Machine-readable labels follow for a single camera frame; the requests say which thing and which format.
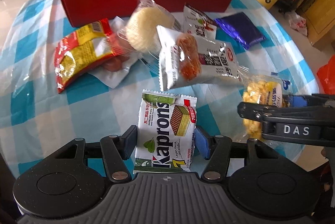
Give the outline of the yellow egg crisp packet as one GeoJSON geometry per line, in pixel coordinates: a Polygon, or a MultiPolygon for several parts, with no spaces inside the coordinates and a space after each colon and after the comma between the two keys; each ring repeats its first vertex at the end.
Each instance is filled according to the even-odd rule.
{"type": "MultiPolygon", "coordinates": [[[[244,85],[242,100],[247,103],[270,105],[274,107],[288,107],[290,104],[284,99],[285,95],[292,93],[292,78],[287,73],[275,72],[240,72],[240,80],[244,85]]],[[[261,137],[261,123],[248,119],[242,120],[243,130],[237,134],[233,141],[246,142],[248,138],[261,137]]]]}

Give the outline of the Kaprons wafer packet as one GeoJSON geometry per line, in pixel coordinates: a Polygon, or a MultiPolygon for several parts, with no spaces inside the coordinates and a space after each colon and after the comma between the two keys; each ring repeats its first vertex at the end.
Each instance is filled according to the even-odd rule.
{"type": "Polygon", "coordinates": [[[136,173],[191,171],[197,98],[143,90],[135,147],[136,173]]]}

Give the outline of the vacuum packed sausages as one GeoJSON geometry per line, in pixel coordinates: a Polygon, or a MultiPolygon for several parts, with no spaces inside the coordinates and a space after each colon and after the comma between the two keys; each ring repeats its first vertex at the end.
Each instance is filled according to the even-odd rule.
{"type": "Polygon", "coordinates": [[[113,89],[116,88],[129,73],[131,66],[137,62],[140,54],[117,34],[118,31],[125,27],[125,21],[123,19],[115,17],[109,21],[109,25],[112,34],[98,44],[98,51],[102,51],[103,48],[106,48],[107,50],[112,50],[116,55],[90,70],[89,74],[113,89]]]}

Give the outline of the white spicy strips packet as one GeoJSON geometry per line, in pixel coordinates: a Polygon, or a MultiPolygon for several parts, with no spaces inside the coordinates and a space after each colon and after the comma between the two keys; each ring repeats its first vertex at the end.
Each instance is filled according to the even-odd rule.
{"type": "Polygon", "coordinates": [[[200,83],[238,83],[239,64],[230,43],[157,26],[160,91],[200,83]]]}

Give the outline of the purple foil packet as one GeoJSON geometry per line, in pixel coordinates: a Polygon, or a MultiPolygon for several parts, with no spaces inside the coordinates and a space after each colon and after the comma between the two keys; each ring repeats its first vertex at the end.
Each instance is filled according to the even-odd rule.
{"type": "Polygon", "coordinates": [[[218,27],[246,50],[265,40],[263,33],[259,31],[244,12],[216,18],[214,21],[218,27]]]}

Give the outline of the small white red snack packet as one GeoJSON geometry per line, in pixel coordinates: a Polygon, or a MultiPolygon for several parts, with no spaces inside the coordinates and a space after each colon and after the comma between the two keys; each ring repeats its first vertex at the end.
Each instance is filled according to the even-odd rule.
{"type": "Polygon", "coordinates": [[[183,31],[185,33],[204,37],[208,40],[216,39],[216,22],[208,17],[206,13],[185,3],[183,17],[183,31]]]}

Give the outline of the yellow red Trolli packet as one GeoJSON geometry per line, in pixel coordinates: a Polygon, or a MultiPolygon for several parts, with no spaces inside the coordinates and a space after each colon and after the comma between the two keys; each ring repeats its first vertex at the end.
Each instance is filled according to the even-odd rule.
{"type": "Polygon", "coordinates": [[[58,93],[62,93],[74,80],[96,68],[116,54],[98,44],[112,34],[108,19],[84,25],[62,38],[55,48],[54,70],[58,93]]]}

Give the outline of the round white cake packet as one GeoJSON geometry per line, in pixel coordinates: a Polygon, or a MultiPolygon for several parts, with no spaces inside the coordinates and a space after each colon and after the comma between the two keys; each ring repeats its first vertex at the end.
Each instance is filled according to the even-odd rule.
{"type": "Polygon", "coordinates": [[[154,0],[138,0],[125,27],[117,34],[137,52],[158,55],[161,49],[157,26],[181,31],[178,20],[154,0]]]}

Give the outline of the orange plastic bag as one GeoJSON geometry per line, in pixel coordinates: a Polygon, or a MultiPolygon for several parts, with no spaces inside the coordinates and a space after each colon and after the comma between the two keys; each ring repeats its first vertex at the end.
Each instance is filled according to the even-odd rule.
{"type": "Polygon", "coordinates": [[[326,94],[335,94],[335,55],[333,55],[327,64],[320,67],[317,71],[318,79],[326,94]]]}

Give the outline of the blue checkered tablecloth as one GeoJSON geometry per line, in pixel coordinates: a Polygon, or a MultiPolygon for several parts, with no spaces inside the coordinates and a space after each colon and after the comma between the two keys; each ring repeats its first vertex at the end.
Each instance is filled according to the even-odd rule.
{"type": "MultiPolygon", "coordinates": [[[[226,14],[244,12],[265,40],[244,50],[232,42],[241,66],[287,79],[294,94],[318,93],[300,50],[271,13],[256,0],[232,0],[226,14]]],[[[159,90],[158,77],[138,61],[111,89],[84,74],[57,91],[53,56],[70,34],[60,0],[29,0],[18,12],[1,49],[1,153],[18,176],[74,138],[99,141],[122,134],[138,121],[141,93],[159,90]]]]}

